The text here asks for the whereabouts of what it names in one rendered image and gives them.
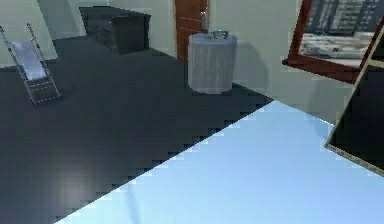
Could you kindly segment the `black shelf with pale frame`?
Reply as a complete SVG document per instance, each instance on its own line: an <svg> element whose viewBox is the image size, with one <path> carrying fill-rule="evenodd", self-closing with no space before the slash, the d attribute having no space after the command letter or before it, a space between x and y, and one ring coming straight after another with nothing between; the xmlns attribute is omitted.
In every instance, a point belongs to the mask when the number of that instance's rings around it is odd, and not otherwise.
<svg viewBox="0 0 384 224"><path fill-rule="evenodd" d="M384 26L325 147L384 177Z"/></svg>

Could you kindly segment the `black cabinet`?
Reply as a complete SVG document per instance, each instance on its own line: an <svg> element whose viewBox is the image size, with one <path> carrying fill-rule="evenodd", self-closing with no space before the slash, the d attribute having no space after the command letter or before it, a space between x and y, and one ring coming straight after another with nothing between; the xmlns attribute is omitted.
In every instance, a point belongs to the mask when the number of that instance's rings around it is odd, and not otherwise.
<svg viewBox="0 0 384 224"><path fill-rule="evenodd" d="M149 49L149 14L111 6L79 8L86 35L117 54Z"/></svg>

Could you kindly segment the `brown wooden room door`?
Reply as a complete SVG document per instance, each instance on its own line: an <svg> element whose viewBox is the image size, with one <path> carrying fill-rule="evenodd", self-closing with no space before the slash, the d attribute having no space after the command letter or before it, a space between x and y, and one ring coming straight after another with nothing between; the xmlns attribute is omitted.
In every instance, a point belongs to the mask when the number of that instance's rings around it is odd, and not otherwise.
<svg viewBox="0 0 384 224"><path fill-rule="evenodd" d="M210 0L174 0L176 58L186 62L188 58L189 36L201 33L204 25L202 13L209 12Z"/></svg>

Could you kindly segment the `white towel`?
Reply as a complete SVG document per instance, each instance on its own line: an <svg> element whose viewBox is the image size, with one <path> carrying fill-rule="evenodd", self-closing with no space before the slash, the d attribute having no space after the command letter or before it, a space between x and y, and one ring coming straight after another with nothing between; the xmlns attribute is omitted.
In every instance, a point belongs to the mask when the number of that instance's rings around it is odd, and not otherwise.
<svg viewBox="0 0 384 224"><path fill-rule="evenodd" d="M36 52L35 45L31 40L12 42L11 45L28 81L35 81L47 76Z"/></svg>

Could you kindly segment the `grey ladder towel rack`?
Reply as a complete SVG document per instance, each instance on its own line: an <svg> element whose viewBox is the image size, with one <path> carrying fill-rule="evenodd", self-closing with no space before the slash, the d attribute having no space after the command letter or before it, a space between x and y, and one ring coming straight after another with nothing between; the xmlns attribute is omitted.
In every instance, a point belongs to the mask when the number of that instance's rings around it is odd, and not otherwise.
<svg viewBox="0 0 384 224"><path fill-rule="evenodd" d="M26 88L26 91L29 95L29 98L30 98L30 101L31 103L33 104L34 107L36 107L39 103L42 103L42 102L46 102L46 101L49 101L49 100L52 100L52 99L56 99L56 98L61 98L62 97L62 94L61 92L59 91L58 89L58 86L47 66L47 63L46 63L46 60L44 58L44 55L43 55L43 52L40 48L40 45L39 43L37 42L37 38L33 32L33 29L32 29L32 26L30 23L27 23L27 28L31 34L31 38L28 39L28 40L31 40L34 45L35 45L35 49L36 49L36 52L40 58L40 61L42 62L42 65L46 71L46 74L47 76L45 78L42 78L42 79L38 79L38 80L35 80L35 81L28 81L26 79L26 76L25 76L25 73L21 67L21 65L18 63L18 60L17 60L17 56L16 56L16 53L14 51L14 48L13 46L11 45L12 42L17 42L17 41L9 41L5 35L5 31L3 29L3 27L0 25L0 35L2 37L2 40L4 41L5 45L6 45L6 48L8 50L8 52L10 53L14 63L15 63L15 67L24 83L24 86ZM40 90L44 90L44 89L48 89L52 87L56 93L55 96L51 96L51 97L47 97L47 98L41 98L41 97L36 97L36 94L38 91Z"/></svg>

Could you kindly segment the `grey round side table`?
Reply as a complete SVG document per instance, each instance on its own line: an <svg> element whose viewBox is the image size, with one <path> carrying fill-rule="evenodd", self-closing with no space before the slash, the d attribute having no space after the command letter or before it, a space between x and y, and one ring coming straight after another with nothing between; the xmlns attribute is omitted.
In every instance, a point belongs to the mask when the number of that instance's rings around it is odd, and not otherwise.
<svg viewBox="0 0 384 224"><path fill-rule="evenodd" d="M221 94L232 89L237 37L215 38L212 33L189 37L188 86L198 93Z"/></svg>

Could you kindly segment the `light blue bed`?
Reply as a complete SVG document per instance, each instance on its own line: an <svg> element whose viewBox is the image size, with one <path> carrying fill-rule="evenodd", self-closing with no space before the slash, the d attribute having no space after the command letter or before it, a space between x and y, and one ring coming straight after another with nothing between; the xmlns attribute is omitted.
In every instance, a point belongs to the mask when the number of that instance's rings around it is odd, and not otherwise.
<svg viewBox="0 0 384 224"><path fill-rule="evenodd" d="M384 224L384 177L274 101L55 224Z"/></svg>

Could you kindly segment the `red framed window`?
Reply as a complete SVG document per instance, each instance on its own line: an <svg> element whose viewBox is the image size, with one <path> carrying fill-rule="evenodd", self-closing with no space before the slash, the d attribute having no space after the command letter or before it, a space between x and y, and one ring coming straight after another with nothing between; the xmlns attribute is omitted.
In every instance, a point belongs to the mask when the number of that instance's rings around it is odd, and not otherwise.
<svg viewBox="0 0 384 224"><path fill-rule="evenodd" d="M384 27L384 0L302 0L286 66L354 83Z"/></svg>

